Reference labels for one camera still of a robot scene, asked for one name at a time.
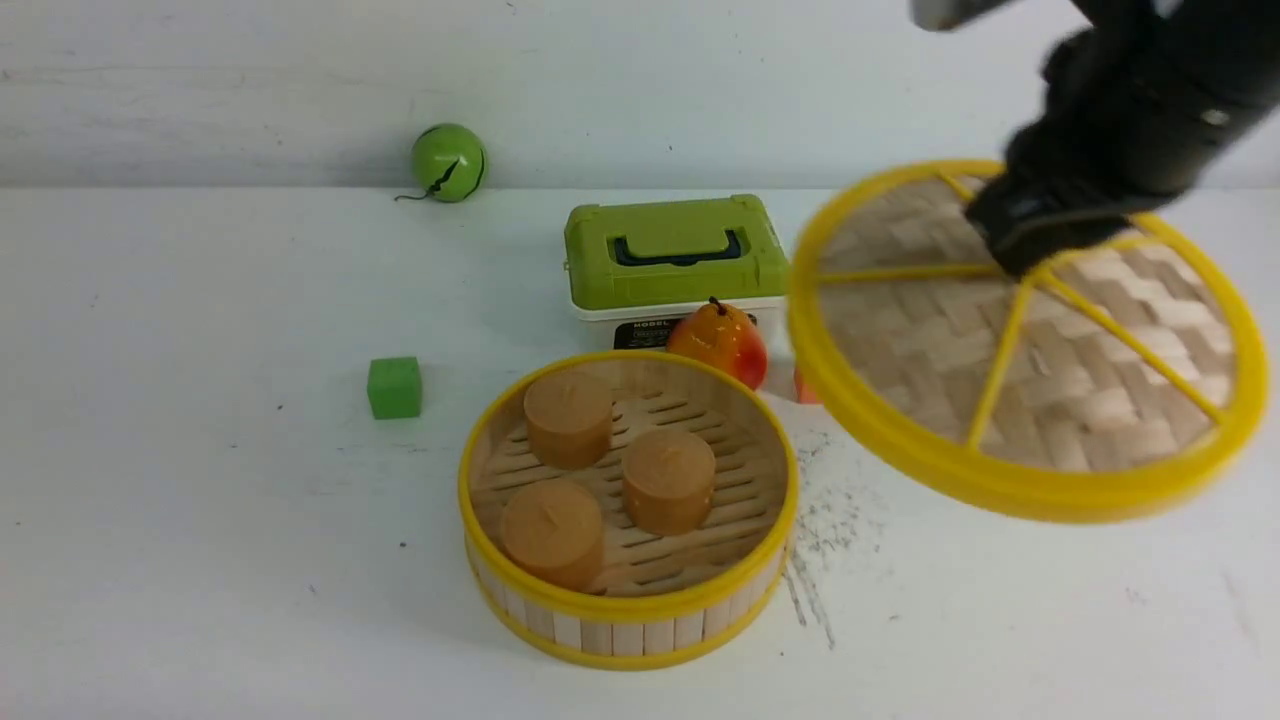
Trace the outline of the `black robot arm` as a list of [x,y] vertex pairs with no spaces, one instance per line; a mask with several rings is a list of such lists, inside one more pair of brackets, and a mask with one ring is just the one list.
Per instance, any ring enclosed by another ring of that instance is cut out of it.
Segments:
[[1024,277],[1193,190],[1277,106],[1275,1],[1079,1],[1041,69],[1043,108],[965,217]]

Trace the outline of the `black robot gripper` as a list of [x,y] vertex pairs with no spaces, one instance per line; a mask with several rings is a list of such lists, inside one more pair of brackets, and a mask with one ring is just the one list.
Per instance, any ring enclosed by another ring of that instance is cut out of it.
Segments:
[[1277,108],[1276,20],[1093,20],[1050,54],[1041,117],[965,218],[1025,275],[1190,191]]

